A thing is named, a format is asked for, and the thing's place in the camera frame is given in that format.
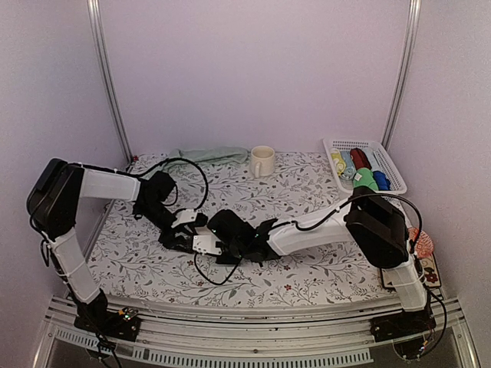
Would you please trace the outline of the mint green towel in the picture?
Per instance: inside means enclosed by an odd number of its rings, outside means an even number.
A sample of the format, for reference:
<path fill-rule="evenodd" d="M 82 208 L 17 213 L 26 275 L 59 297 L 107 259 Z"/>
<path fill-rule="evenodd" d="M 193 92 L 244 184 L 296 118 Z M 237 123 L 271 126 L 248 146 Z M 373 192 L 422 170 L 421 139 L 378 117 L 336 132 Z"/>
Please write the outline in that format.
<path fill-rule="evenodd" d="M 181 150 L 174 149 L 169 158 L 188 159 L 195 163 L 205 164 L 229 164 L 244 163 L 249 157 L 249 151 L 242 147 L 221 146 L 213 149 L 193 149 Z"/>

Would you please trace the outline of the cream white towel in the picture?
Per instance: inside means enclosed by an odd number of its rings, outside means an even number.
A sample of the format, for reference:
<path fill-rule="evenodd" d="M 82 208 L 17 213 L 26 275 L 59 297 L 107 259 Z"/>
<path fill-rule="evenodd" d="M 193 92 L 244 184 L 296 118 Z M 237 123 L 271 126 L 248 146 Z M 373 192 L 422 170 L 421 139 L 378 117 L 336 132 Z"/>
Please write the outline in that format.
<path fill-rule="evenodd" d="M 199 236 L 208 235 L 209 229 L 207 227 L 196 227 L 196 234 Z"/>

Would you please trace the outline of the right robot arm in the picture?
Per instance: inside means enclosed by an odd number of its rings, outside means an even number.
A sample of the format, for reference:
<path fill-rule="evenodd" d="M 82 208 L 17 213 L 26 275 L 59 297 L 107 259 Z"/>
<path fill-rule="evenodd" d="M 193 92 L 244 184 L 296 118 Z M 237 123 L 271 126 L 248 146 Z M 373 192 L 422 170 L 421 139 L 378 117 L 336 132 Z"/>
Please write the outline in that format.
<path fill-rule="evenodd" d="M 222 243 L 226 255 L 258 264 L 297 251 L 335 242 L 354 242 L 374 267 L 386 271 L 400 299 L 397 328 L 413 334 L 425 324 L 434 293 L 425 285 L 417 266 L 417 242 L 406 216 L 390 200 L 367 186 L 327 209 L 279 221 L 272 219 L 253 227 L 229 209 L 217 212 L 206 227 Z"/>

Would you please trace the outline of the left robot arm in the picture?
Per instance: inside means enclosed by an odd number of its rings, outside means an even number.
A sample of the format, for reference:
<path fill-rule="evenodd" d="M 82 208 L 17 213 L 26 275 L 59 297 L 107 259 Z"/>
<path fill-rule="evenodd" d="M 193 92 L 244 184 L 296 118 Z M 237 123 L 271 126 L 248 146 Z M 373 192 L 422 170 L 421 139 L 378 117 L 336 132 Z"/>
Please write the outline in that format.
<path fill-rule="evenodd" d="M 203 190 L 197 205 L 172 210 L 166 200 L 177 184 L 164 169 L 175 161 L 166 158 L 143 172 L 131 173 L 53 158 L 27 197 L 29 225 L 41 236 L 45 263 L 53 265 L 79 315 L 98 333 L 114 326 L 114 316 L 107 310 L 107 297 L 94 280 L 86 251 L 79 244 L 77 221 L 88 222 L 88 205 L 94 205 L 96 216 L 101 217 L 110 202 L 128 202 L 136 217 L 149 221 L 164 239 L 182 248 L 185 238 L 207 222 L 201 209 L 209 190 Z"/>

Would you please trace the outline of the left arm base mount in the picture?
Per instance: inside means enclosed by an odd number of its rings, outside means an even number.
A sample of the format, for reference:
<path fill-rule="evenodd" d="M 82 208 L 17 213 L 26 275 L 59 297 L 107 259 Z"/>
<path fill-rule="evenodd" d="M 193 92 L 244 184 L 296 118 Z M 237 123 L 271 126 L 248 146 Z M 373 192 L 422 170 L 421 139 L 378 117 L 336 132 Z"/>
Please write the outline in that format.
<path fill-rule="evenodd" d="M 137 340 L 140 325 L 138 309 L 130 307 L 119 311 L 81 309 L 74 322 L 74 326 L 80 330 L 130 342 Z"/>

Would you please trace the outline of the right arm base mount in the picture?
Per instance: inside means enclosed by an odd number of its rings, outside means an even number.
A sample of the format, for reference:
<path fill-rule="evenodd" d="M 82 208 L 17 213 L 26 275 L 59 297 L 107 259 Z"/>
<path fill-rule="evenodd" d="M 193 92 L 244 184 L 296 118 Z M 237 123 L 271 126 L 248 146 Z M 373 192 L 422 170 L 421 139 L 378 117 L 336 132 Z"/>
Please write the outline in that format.
<path fill-rule="evenodd" d="M 401 311 L 370 320 L 370 333 L 376 342 L 408 337 L 434 330 L 437 326 L 431 309 Z"/>

